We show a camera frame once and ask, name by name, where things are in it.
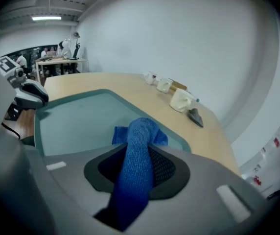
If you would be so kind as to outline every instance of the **blue cloth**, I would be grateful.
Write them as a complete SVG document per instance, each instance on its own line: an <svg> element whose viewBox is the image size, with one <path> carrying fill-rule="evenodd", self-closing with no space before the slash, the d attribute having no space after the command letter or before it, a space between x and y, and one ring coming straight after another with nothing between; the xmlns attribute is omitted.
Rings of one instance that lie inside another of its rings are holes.
<svg viewBox="0 0 280 235"><path fill-rule="evenodd" d="M148 143L167 145L168 139L149 118L138 118L129 127L115 127L112 144L128 143L109 208L114 210L117 227L124 231L144 210L154 187L153 166Z"/></svg>

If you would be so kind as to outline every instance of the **ceiling light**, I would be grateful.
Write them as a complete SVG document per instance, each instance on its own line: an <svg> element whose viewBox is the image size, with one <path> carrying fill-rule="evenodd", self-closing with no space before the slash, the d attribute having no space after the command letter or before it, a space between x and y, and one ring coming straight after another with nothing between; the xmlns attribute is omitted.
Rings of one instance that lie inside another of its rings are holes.
<svg viewBox="0 0 280 235"><path fill-rule="evenodd" d="M61 17L51 17L51 16L48 16L48 17L32 17L32 20L33 21L38 21L38 20L61 20L62 18Z"/></svg>

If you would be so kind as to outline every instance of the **ceiling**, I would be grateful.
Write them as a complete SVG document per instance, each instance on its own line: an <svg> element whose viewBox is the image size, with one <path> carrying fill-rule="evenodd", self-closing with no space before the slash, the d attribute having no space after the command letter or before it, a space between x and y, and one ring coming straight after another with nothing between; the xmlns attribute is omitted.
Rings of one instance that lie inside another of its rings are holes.
<svg viewBox="0 0 280 235"><path fill-rule="evenodd" d="M76 26L78 18L97 0L8 0L0 10L0 29L59 24ZM34 22L31 16L61 16L60 21Z"/></svg>

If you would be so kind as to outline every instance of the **white mug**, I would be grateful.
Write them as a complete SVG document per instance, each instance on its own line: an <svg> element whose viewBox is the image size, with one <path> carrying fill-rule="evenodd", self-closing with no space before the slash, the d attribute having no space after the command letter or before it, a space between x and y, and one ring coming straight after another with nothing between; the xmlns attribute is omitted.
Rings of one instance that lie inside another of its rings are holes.
<svg viewBox="0 0 280 235"><path fill-rule="evenodd" d="M169 105L174 110L178 112L183 112L185 109L189 107L189 105L193 100L194 100L194 96L191 95L189 92L184 91L182 89L177 89Z"/></svg>
<svg viewBox="0 0 280 235"><path fill-rule="evenodd" d="M168 78L162 78L159 81L159 84L156 89L158 89L160 92L167 93L169 91L169 88L171 87L171 84L173 83L173 80Z"/></svg>
<svg viewBox="0 0 280 235"><path fill-rule="evenodd" d="M148 71L145 75L144 75L144 79L146 81L147 84L153 84L155 79L156 79L156 74L153 72Z"/></svg>

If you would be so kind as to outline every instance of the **white tag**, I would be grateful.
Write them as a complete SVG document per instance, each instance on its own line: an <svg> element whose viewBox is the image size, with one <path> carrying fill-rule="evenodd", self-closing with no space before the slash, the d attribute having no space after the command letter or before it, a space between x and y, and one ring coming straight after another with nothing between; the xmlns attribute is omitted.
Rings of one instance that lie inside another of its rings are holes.
<svg viewBox="0 0 280 235"><path fill-rule="evenodd" d="M55 169L59 169L59 168L65 167L65 166L66 166L66 163L61 161L61 162L58 162L58 163L55 163L55 164L47 165L47 169L48 170L55 170Z"/></svg>
<svg viewBox="0 0 280 235"><path fill-rule="evenodd" d="M229 186L220 186L216 191L237 223L241 223L250 217L251 212L232 192Z"/></svg>

